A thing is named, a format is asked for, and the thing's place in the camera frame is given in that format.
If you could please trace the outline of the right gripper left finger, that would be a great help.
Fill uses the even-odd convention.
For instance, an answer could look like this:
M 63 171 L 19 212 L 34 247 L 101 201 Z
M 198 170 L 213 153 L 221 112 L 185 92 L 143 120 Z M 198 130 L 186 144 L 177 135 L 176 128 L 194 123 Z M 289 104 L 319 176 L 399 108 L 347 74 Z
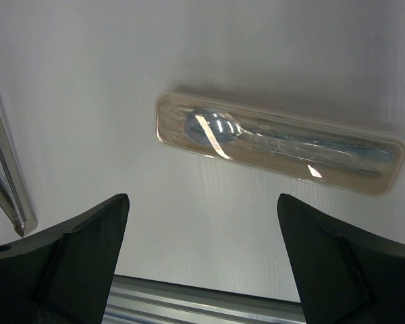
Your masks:
M 129 209 L 116 194 L 0 245 L 0 323 L 101 323 Z

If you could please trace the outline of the steel serving tongs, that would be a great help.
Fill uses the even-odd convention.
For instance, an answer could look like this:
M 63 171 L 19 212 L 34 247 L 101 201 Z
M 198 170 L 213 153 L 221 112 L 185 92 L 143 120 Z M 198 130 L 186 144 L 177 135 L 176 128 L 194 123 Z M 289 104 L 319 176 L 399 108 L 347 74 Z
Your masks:
M 28 198 L 1 114 L 0 207 L 19 236 L 25 237 L 38 227 L 38 220 Z

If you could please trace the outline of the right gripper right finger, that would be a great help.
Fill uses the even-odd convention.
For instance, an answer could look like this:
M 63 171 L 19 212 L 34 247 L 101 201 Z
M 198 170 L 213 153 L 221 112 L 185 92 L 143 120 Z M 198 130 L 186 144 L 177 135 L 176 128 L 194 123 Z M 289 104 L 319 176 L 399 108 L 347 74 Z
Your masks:
M 405 323 L 405 244 L 289 194 L 277 215 L 307 323 Z

